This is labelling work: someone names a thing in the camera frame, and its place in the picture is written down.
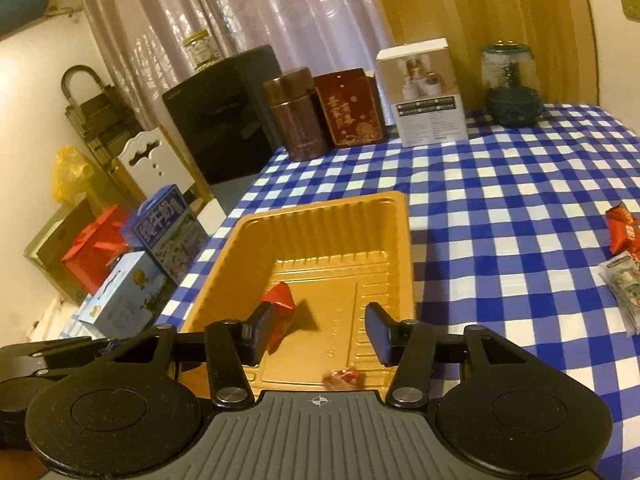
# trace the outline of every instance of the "orange plastic bin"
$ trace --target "orange plastic bin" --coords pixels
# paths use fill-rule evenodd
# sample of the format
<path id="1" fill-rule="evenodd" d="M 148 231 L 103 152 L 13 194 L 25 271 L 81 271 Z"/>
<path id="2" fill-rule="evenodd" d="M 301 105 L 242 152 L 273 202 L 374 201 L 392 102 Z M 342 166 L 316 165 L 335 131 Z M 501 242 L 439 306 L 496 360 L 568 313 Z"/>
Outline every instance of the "orange plastic bin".
<path id="1" fill-rule="evenodd" d="M 384 395 L 394 368 L 378 362 L 364 308 L 415 317 L 408 211 L 397 191 L 319 202 L 242 218 L 207 277 L 183 332 L 221 319 L 245 319 L 262 294 L 286 282 L 296 301 L 288 335 L 257 367 L 254 390 L 322 390 L 322 376 L 354 365 L 366 389 Z M 181 382 L 208 397 L 203 367 Z"/>

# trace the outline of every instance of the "metal screw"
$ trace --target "metal screw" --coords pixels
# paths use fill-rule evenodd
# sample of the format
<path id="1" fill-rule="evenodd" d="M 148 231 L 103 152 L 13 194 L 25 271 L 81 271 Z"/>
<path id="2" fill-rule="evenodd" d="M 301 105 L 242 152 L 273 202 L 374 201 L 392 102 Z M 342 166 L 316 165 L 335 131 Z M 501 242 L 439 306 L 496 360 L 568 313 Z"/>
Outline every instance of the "metal screw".
<path id="1" fill-rule="evenodd" d="M 229 402 L 230 404 L 233 404 L 235 402 L 245 400 L 248 396 L 249 394 L 245 389 L 238 388 L 237 386 L 229 386 L 227 388 L 222 388 L 216 397 L 222 402 Z"/>
<path id="2" fill-rule="evenodd" d="M 398 402 L 418 402 L 424 396 L 418 388 L 403 386 L 394 390 L 393 397 Z"/>

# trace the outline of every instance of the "green glass jar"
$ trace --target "green glass jar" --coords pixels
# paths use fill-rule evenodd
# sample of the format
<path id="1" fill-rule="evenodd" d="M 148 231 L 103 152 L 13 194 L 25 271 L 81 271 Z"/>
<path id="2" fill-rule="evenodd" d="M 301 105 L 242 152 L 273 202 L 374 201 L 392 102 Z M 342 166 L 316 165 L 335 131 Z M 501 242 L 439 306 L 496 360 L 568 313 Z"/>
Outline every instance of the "green glass jar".
<path id="1" fill-rule="evenodd" d="M 482 83 L 494 121 L 505 128 L 536 124 L 543 103 L 536 63 L 527 45 L 497 41 L 483 47 Z"/>

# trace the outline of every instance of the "jar lid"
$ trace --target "jar lid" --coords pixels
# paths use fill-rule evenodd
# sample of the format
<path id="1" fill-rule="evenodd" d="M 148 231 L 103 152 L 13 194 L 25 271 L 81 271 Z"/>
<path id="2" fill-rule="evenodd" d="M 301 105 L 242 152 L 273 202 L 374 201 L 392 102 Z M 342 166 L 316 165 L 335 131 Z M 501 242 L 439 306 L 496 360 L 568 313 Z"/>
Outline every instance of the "jar lid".
<path id="1" fill-rule="evenodd" d="M 270 106 L 299 99 L 316 89 L 311 71 L 306 66 L 289 70 L 276 79 L 265 81 L 262 86 Z"/>
<path id="2" fill-rule="evenodd" d="M 182 42 L 182 44 L 184 46 L 187 46 L 188 44 L 191 43 L 191 41 L 205 40 L 208 37 L 209 37 L 208 30 L 199 30 L 198 32 L 194 32 L 190 36 L 187 36 L 186 38 L 184 38 L 184 41 Z"/>
<path id="3" fill-rule="evenodd" d="M 492 45 L 482 47 L 482 51 L 488 54 L 523 54 L 531 52 L 531 49 L 522 43 L 498 40 Z"/>

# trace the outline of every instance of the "sheer white curtain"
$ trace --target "sheer white curtain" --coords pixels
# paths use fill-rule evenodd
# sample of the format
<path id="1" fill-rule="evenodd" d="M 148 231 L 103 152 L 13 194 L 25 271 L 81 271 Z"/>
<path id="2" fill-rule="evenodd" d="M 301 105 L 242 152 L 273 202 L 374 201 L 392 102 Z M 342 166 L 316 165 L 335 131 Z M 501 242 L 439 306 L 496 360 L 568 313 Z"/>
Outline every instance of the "sheer white curtain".
<path id="1" fill-rule="evenodd" d="M 270 44 L 283 70 L 308 66 L 314 75 L 373 70 L 391 45 L 374 0 L 84 0 L 84 8 L 143 125 L 164 124 L 181 147 L 162 94 L 193 75 L 182 40 L 197 30 L 207 29 L 225 56 Z"/>

